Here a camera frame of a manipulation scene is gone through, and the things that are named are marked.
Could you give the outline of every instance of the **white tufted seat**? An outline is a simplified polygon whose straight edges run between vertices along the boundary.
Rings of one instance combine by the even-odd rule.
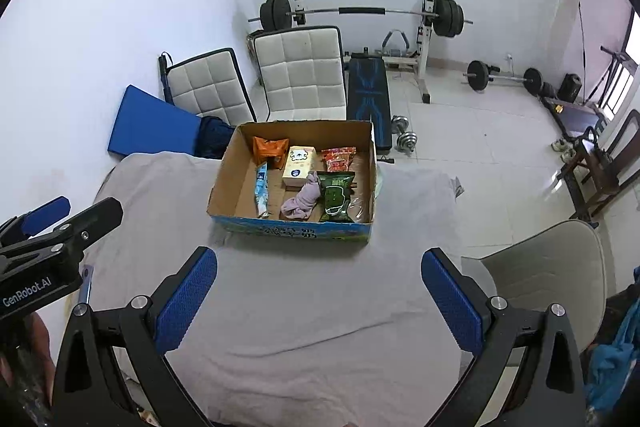
[[[174,105],[229,125],[256,121],[232,48],[189,58],[166,69]]]
[[[255,38],[268,120],[346,120],[344,64],[336,26],[301,26]]]

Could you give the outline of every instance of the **orange snack bag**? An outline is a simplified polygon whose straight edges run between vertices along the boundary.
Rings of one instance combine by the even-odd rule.
[[[284,140],[265,140],[254,136],[254,161],[261,165],[269,158],[273,158],[271,164],[276,169],[282,169],[287,160],[289,150],[289,138]]]

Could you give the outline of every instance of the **shoe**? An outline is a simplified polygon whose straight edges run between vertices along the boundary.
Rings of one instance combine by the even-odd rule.
[[[574,159],[575,151],[573,149],[567,149],[560,155],[560,159],[564,163],[569,163],[572,159]]]
[[[571,144],[567,142],[564,138],[559,138],[555,142],[551,144],[551,149],[556,152],[565,152],[571,149]]]

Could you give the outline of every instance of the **white chair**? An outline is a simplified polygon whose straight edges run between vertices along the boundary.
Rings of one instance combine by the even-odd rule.
[[[274,120],[346,120],[344,63],[336,26],[300,26],[254,40]]]
[[[600,328],[607,299],[604,256],[598,236],[583,221],[563,221],[482,259],[462,257],[462,273],[487,296],[499,295],[516,308],[544,311],[562,304],[578,351]]]
[[[214,50],[165,68],[160,57],[160,78],[167,82],[173,104],[198,116],[216,116],[229,125],[257,121],[232,48]]]

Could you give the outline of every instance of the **gray tablecloth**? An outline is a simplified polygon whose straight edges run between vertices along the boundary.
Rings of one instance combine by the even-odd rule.
[[[97,200],[120,200],[124,220],[87,253],[91,306],[150,295],[206,245],[218,256],[218,278],[167,358],[209,418],[257,427],[423,425],[460,367],[420,277],[431,247],[460,267],[447,176],[380,164],[372,235],[355,244],[225,232],[206,213],[219,165],[134,154],[114,169]]]

